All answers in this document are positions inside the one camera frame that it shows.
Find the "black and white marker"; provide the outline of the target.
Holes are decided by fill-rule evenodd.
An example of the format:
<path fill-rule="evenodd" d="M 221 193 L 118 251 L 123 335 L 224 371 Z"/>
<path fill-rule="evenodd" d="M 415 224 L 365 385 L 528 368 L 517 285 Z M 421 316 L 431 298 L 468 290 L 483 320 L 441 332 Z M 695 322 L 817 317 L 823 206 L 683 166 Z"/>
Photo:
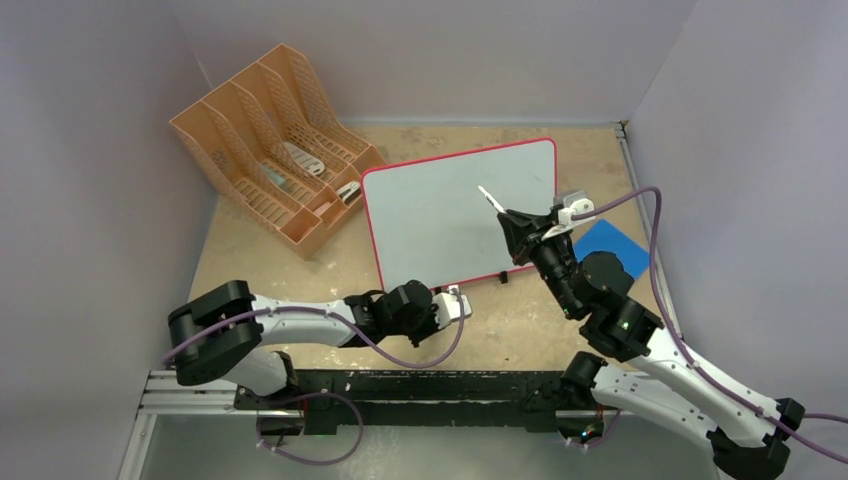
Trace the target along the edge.
<path fill-rule="evenodd" d="M 484 199 L 498 212 L 505 213 L 506 210 L 504 207 L 495 199 L 493 195 L 491 195 L 486 188 L 482 185 L 477 186 L 479 192 L 483 195 Z"/>

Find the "pink-framed whiteboard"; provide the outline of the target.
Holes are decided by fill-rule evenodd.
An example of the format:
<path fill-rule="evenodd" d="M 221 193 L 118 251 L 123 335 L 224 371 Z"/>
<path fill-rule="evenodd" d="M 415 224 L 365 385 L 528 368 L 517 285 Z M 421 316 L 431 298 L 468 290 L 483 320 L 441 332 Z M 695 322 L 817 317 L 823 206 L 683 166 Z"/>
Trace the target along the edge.
<path fill-rule="evenodd" d="M 537 138 L 367 170 L 366 218 L 383 289 L 408 280 L 429 287 L 515 271 L 483 196 L 544 213 L 557 192 L 557 146 Z"/>

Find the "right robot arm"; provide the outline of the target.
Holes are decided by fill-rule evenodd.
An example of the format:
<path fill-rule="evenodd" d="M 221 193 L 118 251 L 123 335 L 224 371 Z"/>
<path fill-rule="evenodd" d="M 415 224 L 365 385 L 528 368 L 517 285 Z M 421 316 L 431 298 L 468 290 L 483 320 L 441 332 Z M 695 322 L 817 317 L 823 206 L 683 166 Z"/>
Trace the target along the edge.
<path fill-rule="evenodd" d="M 532 264 L 569 320 L 579 320 L 591 349 L 578 352 L 561 381 L 576 407 L 592 400 L 632 412 L 711 452 L 732 479 L 776 479 L 791 450 L 788 434 L 805 413 L 791 398 L 772 399 L 733 380 L 700 355 L 684 352 L 662 320 L 629 297 L 634 282 L 608 251 L 577 258 L 556 215 L 498 213 L 507 250 Z"/>

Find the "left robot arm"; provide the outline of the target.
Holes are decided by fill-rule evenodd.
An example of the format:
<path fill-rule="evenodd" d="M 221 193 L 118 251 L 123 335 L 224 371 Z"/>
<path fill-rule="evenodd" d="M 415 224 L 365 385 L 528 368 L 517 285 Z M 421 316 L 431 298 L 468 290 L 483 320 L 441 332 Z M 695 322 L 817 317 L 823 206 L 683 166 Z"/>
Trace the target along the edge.
<path fill-rule="evenodd" d="M 469 311 L 457 291 L 433 293 L 418 280 L 325 303 L 276 300 L 232 280 L 169 314 L 165 360 L 182 386 L 226 380 L 284 409 L 297 399 L 298 380 L 290 356 L 266 346 L 375 347 L 394 336 L 418 346 Z"/>

